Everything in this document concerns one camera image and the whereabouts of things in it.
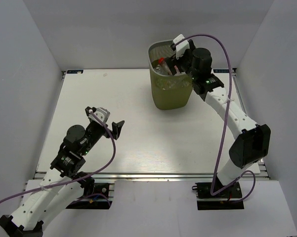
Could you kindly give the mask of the clear square bottle yellow label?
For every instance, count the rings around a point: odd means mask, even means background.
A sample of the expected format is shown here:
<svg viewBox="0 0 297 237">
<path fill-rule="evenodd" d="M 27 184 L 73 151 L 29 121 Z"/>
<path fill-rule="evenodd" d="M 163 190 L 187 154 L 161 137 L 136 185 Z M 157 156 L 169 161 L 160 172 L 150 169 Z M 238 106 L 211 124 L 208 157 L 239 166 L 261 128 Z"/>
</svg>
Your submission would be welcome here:
<svg viewBox="0 0 297 237">
<path fill-rule="evenodd" d="M 159 79 L 156 81 L 156 87 L 161 90 L 172 90 L 189 87 L 190 82 L 183 79 Z"/>
</svg>

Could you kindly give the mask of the crushed bottle red label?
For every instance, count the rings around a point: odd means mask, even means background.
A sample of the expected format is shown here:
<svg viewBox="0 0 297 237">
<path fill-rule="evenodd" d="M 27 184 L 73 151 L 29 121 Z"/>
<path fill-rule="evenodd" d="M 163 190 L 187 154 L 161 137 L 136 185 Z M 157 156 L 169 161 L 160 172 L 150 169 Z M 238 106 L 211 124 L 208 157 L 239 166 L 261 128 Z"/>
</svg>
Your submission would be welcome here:
<svg viewBox="0 0 297 237">
<path fill-rule="evenodd" d="M 158 63 L 163 69 L 163 75 L 175 76 L 180 74 L 180 70 L 177 68 L 177 66 L 174 67 L 175 73 L 173 73 L 164 58 L 160 58 Z"/>
</svg>

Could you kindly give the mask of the clear ribbed bottle blue cap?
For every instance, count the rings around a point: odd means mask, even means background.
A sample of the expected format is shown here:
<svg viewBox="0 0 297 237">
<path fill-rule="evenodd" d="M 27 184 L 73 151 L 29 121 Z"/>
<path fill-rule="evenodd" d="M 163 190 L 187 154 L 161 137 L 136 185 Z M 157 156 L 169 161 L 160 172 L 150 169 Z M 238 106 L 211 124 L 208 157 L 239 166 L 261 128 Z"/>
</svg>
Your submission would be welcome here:
<svg viewBox="0 0 297 237">
<path fill-rule="evenodd" d="M 162 69 L 162 67 L 160 66 L 160 64 L 158 63 L 157 60 L 153 61 L 151 64 L 152 64 L 152 67 L 153 67 L 153 69 L 154 69 L 154 71 L 156 73 L 158 73 L 160 75 L 163 74 L 163 69 Z"/>
</svg>

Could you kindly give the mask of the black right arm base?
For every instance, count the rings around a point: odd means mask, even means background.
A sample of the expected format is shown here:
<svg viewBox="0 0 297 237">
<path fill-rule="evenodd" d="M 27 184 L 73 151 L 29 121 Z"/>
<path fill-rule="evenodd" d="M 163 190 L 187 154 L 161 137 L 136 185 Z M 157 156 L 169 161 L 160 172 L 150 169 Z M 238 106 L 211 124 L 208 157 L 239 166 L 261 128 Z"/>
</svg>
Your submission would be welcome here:
<svg viewBox="0 0 297 237">
<path fill-rule="evenodd" d="M 219 194 L 212 196 L 211 182 L 195 183 L 192 191 L 196 194 L 197 209 L 201 210 L 243 210 L 243 201 L 238 201 L 243 197 L 240 184 L 236 183 L 223 190 Z"/>
</svg>

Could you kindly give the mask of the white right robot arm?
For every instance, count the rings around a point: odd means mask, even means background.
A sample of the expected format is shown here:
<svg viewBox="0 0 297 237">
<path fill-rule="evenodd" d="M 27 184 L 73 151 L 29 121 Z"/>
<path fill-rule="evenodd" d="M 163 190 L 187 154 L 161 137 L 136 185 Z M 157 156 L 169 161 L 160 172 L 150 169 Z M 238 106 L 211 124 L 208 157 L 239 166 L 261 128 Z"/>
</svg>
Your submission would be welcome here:
<svg viewBox="0 0 297 237">
<path fill-rule="evenodd" d="M 193 90 L 222 118 L 223 134 L 230 130 L 235 141 L 229 149 L 229 160 L 222 169 L 216 164 L 211 195 L 224 197 L 231 186 L 252 164 L 268 154 L 271 130 L 251 119 L 232 99 L 231 88 L 212 73 L 212 56 L 205 48 L 197 48 L 193 41 L 175 39 L 171 45 L 172 63 L 191 79 Z"/>
</svg>

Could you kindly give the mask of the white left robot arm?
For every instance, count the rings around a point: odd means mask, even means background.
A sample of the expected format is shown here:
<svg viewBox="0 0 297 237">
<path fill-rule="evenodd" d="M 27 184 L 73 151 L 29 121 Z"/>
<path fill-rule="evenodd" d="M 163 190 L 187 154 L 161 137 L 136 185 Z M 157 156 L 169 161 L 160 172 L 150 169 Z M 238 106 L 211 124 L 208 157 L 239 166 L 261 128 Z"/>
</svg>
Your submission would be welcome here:
<svg viewBox="0 0 297 237">
<path fill-rule="evenodd" d="M 10 237 L 41 237 L 49 223 L 71 203 L 92 196 L 101 196 L 92 175 L 80 169 L 84 157 L 102 138 L 115 142 L 124 121 L 113 122 L 108 128 L 110 112 L 104 108 L 86 107 L 87 127 L 71 126 L 55 159 L 39 184 L 29 191 L 29 197 L 9 215 L 0 217 L 0 226 Z"/>
</svg>

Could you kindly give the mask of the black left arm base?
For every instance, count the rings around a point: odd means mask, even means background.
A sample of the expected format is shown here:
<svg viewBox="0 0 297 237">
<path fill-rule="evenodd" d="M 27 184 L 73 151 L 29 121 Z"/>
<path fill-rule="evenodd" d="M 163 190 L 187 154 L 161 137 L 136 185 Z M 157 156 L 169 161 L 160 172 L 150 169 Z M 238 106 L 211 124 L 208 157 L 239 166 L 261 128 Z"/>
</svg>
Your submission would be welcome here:
<svg viewBox="0 0 297 237">
<path fill-rule="evenodd" d="M 110 209 L 113 202 L 113 184 L 96 182 L 91 177 L 76 183 L 79 183 L 83 194 L 72 201 L 67 209 Z"/>
</svg>

